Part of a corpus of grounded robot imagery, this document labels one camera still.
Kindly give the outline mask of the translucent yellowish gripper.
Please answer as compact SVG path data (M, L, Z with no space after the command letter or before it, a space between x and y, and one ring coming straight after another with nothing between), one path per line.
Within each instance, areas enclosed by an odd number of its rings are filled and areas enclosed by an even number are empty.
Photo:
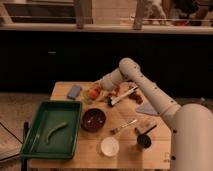
M95 82L89 88L89 98L93 101L103 101L106 97L106 92L103 90L99 82Z

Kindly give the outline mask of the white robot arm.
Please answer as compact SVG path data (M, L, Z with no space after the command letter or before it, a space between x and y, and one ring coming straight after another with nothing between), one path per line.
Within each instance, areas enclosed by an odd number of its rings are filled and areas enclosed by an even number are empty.
M213 113L207 107L180 105L150 81L131 58L98 80L111 91L125 81L133 81L171 130L170 171L213 171Z

